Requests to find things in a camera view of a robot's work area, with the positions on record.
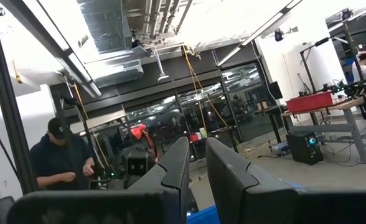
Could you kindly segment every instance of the wooden table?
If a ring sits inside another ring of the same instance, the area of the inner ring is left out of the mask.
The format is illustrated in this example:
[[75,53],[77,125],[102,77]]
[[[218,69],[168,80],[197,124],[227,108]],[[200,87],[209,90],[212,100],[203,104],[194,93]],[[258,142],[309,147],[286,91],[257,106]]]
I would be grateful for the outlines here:
[[[354,144],[356,145],[357,151],[359,152],[361,163],[366,164],[366,143],[363,142],[359,128],[357,127],[355,118],[353,116],[352,107],[359,106],[364,103],[363,97],[357,97],[354,100],[345,101],[344,99],[337,99],[334,105],[328,106],[327,108],[319,108],[310,111],[301,111],[296,113],[286,112],[282,114],[282,117],[288,124],[290,133],[330,133],[330,132],[350,132],[353,137]],[[329,113],[333,110],[342,110],[345,115],[347,124],[326,124],[326,125],[309,125],[309,126],[294,126],[291,116],[298,114],[308,113]]]

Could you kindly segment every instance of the yellow cable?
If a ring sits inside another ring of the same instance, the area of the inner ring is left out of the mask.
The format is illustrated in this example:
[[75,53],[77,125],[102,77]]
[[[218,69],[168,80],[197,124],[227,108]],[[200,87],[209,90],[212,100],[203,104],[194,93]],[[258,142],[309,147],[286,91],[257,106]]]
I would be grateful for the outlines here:
[[[86,109],[85,109],[85,107],[84,107],[84,105],[83,105],[83,102],[82,102],[82,99],[81,99],[81,94],[79,94],[78,86],[75,84],[75,85],[74,85],[74,87],[75,87],[75,91],[77,92],[79,102],[81,103],[82,110],[83,110],[83,112],[85,113],[86,120],[89,120],[88,113],[86,112]],[[106,157],[105,157],[105,155],[104,155],[104,152],[103,152],[103,150],[102,150],[102,148],[101,148],[101,146],[100,146],[100,142],[98,141],[97,136],[95,136],[95,132],[94,132],[94,131],[92,131],[92,133],[93,133],[93,137],[95,138],[96,145],[97,145],[97,147],[98,147],[99,151],[101,152],[101,156],[103,156],[103,159],[104,159],[104,161],[105,161],[105,163],[106,163],[107,167],[109,167],[110,165],[108,164],[107,159],[106,159]]]
[[[185,47],[185,45],[183,45],[183,49],[184,49],[185,60],[186,60],[186,62],[187,62],[187,64],[188,64],[188,66],[189,66],[190,74],[191,74],[191,77],[192,77],[192,79],[193,79],[193,84],[194,84],[194,88],[195,88],[195,93],[196,93],[196,94],[198,94],[198,93],[197,93],[197,87],[196,87],[196,85],[195,85],[195,80],[194,80],[193,76],[194,76],[194,77],[195,77],[195,79],[197,80],[197,83],[200,85],[201,90],[204,90],[204,88],[202,87],[200,80],[197,78],[197,74],[194,72],[194,69],[193,69],[193,67],[191,66],[190,60],[189,60],[189,58],[188,58],[188,56],[187,56],[187,53],[186,53],[186,47]],[[219,119],[220,119],[220,120],[224,123],[224,125],[228,128],[228,124],[227,124],[227,123],[226,123],[226,121],[222,118],[222,116],[219,114],[219,112],[216,110],[216,108],[215,108],[214,104],[211,102],[211,100],[209,99],[208,95],[205,95],[205,97],[207,98],[207,100],[208,100],[208,102],[210,103],[210,105],[211,105],[211,107],[213,108],[213,110],[216,112],[216,114],[217,114],[217,116],[219,117]],[[203,119],[204,126],[205,126],[204,116],[203,116],[203,114],[202,114],[201,107],[200,107],[200,111],[201,111],[202,119]],[[238,145],[238,147],[240,147],[240,149],[241,149],[242,151],[245,151],[245,149],[241,146],[241,144],[238,142],[238,140],[237,140],[235,137],[233,137],[233,139],[234,139],[234,141],[236,142],[236,144]]]

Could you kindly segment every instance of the glass wall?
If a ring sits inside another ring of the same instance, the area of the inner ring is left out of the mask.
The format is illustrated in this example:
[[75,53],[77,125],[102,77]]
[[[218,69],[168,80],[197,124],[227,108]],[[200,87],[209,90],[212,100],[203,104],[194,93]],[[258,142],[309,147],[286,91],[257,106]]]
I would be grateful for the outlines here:
[[221,83],[204,87],[197,92],[193,90],[181,93],[179,99],[190,130],[190,143],[197,151],[198,159],[205,157],[205,133],[218,138],[229,147],[233,146],[228,131],[223,130],[226,127],[225,122],[232,126],[235,123]]
[[169,96],[139,107],[126,108],[125,112],[131,128],[140,124],[146,125],[160,155],[163,155],[179,137],[186,136],[188,133],[184,116],[179,110],[175,96]]
[[222,76],[243,141],[271,132],[270,119],[262,114],[261,107],[275,106],[276,102],[268,93],[257,64],[225,70]]

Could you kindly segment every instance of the hand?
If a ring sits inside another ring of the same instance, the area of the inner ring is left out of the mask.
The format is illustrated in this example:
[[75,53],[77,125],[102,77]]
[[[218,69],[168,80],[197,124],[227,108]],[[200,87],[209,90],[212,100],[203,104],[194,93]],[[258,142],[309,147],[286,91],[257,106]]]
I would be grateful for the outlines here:
[[88,164],[85,164],[82,170],[85,177],[89,177],[95,173],[95,171],[93,171],[93,169]]
[[62,182],[72,182],[75,179],[75,173],[74,172],[65,172],[61,174],[61,181]]

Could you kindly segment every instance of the dark hoodie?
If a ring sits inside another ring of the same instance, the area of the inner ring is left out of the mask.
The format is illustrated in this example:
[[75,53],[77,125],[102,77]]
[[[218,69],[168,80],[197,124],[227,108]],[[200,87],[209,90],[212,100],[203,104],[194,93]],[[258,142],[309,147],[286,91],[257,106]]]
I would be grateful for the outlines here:
[[[73,150],[73,158],[78,165],[79,173],[74,181],[70,183],[59,182],[51,186],[47,186],[46,190],[85,190],[88,189],[89,180],[83,175],[82,169],[85,161],[92,157],[91,151],[87,148],[85,141],[76,135],[71,138]],[[30,150],[34,172],[37,177],[50,177],[55,174],[64,172],[74,172],[73,163],[71,162],[68,148],[58,147],[50,142],[49,136],[46,134],[40,142]]]

